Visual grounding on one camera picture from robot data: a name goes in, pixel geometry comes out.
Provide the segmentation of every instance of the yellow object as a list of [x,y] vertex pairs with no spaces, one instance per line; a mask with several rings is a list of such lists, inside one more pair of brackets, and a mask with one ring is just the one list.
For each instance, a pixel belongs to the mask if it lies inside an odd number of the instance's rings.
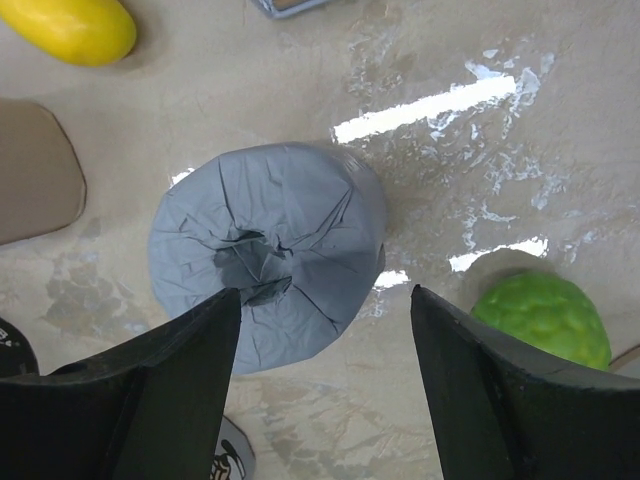
[[0,17],[63,62],[99,67],[125,57],[136,25],[117,0],[0,0]]

